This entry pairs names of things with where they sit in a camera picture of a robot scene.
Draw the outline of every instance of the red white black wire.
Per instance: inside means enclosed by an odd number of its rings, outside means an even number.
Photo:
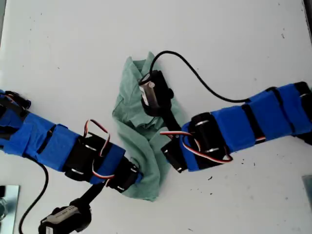
[[[103,153],[103,150],[108,146],[108,143],[110,141],[110,138],[111,138],[111,135],[109,134],[109,132],[101,125],[99,124],[97,121],[95,121],[94,119],[89,119],[86,121],[85,125],[84,125],[84,134],[83,134],[83,137],[86,138],[87,137],[87,134],[88,134],[88,125],[89,125],[89,122],[92,122],[94,123],[97,127],[99,127],[102,131],[104,131],[105,133],[108,134],[108,137],[103,145],[103,147],[101,148],[98,156],[99,157],[103,157],[102,153]],[[98,177],[98,178],[101,178],[101,179],[105,179],[106,180],[106,184],[105,186],[107,186],[108,182],[110,179],[112,179],[115,175],[100,175],[99,173],[97,173],[95,170],[94,170],[94,159],[93,159],[93,162],[92,162],[92,173]]]
[[[168,137],[171,137],[171,136],[176,136],[176,135],[183,135],[183,136],[188,136],[188,137],[193,137],[194,136],[188,132],[184,132],[184,131],[166,131],[166,132],[160,132],[161,135],[166,135]],[[222,163],[222,164],[225,164],[225,163],[229,163],[233,160],[233,158],[231,157],[231,155],[228,153],[227,151],[227,148],[224,147],[224,150],[225,150],[225,154],[227,156],[228,159],[216,159],[214,157],[211,157],[207,154],[203,154],[202,152],[200,152],[201,148],[200,148],[200,144],[199,142],[194,138],[194,141],[198,147],[198,150],[194,150],[192,149],[190,146],[186,145],[184,140],[182,142],[183,146],[185,149],[187,149],[188,151],[192,152],[193,154],[195,155],[198,155],[198,156],[201,156],[201,157],[204,157],[210,161],[213,161],[213,162],[217,162],[217,163]]]

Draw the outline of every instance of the white surface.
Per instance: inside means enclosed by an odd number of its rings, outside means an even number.
[[[122,146],[111,112],[128,56],[180,52],[229,98],[301,80],[312,85],[302,9],[300,0],[9,0],[2,87],[29,97],[34,113],[79,133],[86,119],[95,118]],[[230,106],[179,59],[164,56],[160,65],[188,118]],[[43,171],[17,156],[1,154],[0,161],[0,184],[21,186],[19,221],[43,186]],[[285,137],[234,154],[229,165],[181,175],[171,169],[155,203],[102,192],[84,233],[310,234],[301,176],[312,173],[311,165],[311,146]],[[26,234],[89,187],[49,172],[47,193],[27,218]]]

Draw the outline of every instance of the black cable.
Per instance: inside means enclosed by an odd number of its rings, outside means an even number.
[[[247,98],[247,99],[241,99],[241,100],[233,100],[233,99],[229,99],[229,98],[226,98],[226,97],[223,97],[219,94],[217,94],[214,90],[212,90],[204,81],[203,79],[200,77],[200,75],[197,73],[197,71],[191,66],[191,64],[180,54],[178,54],[177,52],[174,52],[174,51],[162,51],[160,52],[158,55],[156,55],[156,57],[153,59],[152,63],[151,63],[151,67],[150,67],[150,76],[152,75],[152,71],[153,71],[153,66],[156,62],[156,60],[164,55],[164,54],[170,54],[170,55],[175,55],[177,57],[179,57],[180,59],[183,60],[183,62],[191,69],[191,71],[195,74],[195,76],[198,78],[198,80],[200,81],[200,83],[202,83],[202,85],[205,86],[206,89],[208,89],[208,91],[210,93],[212,93],[213,95],[215,95],[217,98],[219,99],[222,99],[224,101],[227,101],[227,102],[232,102],[232,103],[241,103],[241,102],[249,102],[250,100]]]
[[[31,158],[29,155],[25,155],[25,158],[35,162],[36,164],[38,164],[44,171],[44,174],[45,174],[45,182],[44,182],[44,186],[40,192],[40,194],[38,195],[38,197],[34,200],[34,202],[28,207],[28,209],[25,211],[25,213],[23,214],[23,216],[21,217],[20,219],[20,222],[19,222],[19,234],[24,234],[23,233],[23,230],[22,230],[22,227],[23,227],[23,222],[26,218],[26,216],[28,215],[28,213],[31,211],[31,209],[36,205],[36,203],[41,199],[41,197],[43,196],[45,190],[47,189],[48,187],[48,183],[49,183],[49,174],[48,174],[48,171],[47,169],[45,168],[45,166],[41,163],[38,163],[37,161],[35,161],[33,158]]]

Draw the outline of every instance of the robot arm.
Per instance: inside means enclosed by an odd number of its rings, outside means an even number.
[[[180,128],[172,120],[170,110],[173,92],[162,72],[153,71],[153,64],[162,54],[181,58],[218,98],[245,104],[202,113]],[[251,98],[231,100],[209,88],[181,55],[165,51],[155,57],[149,74],[139,82],[139,86],[146,114],[162,117],[169,129],[162,134],[172,141],[162,148],[162,152],[180,173],[186,169],[197,171],[229,163],[232,161],[230,153],[279,137],[299,137],[312,144],[312,93],[305,82],[272,87]]]
[[[89,204],[106,187],[122,193],[140,182],[142,174],[125,156],[125,150],[88,132],[86,122],[81,136],[61,124],[54,124],[28,111],[31,102],[11,91],[0,91],[0,148],[8,153],[28,158],[44,169],[45,186],[23,215],[22,224],[41,198],[48,183],[44,165],[65,173],[71,179],[87,181],[92,187],[68,207],[56,208],[41,221],[39,233],[69,234],[84,230],[91,222]]]

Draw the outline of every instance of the green cloth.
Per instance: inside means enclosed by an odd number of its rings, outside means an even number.
[[[161,152],[161,148],[170,139],[159,134],[160,131],[168,129],[164,127],[162,118],[145,114],[138,86],[138,81],[149,72],[153,58],[154,55],[149,53],[146,60],[133,61],[131,57],[126,60],[119,95],[113,110],[118,134],[131,156],[130,160],[143,173],[142,181],[132,185],[122,194],[148,201],[154,201],[158,197],[161,184],[170,168],[170,164]],[[172,99],[172,112],[178,123],[182,124],[182,114],[174,99]]]

